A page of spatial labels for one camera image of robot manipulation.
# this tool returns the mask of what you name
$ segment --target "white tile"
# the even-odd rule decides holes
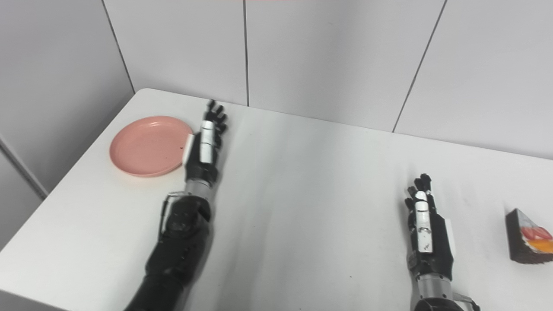
[[[443,0],[246,4],[252,107],[391,131]]]
[[[246,104],[242,1],[105,0],[134,88]]]
[[[0,135],[51,190],[133,95],[100,1],[0,2]]]
[[[397,132],[553,159],[551,12],[449,1]]]

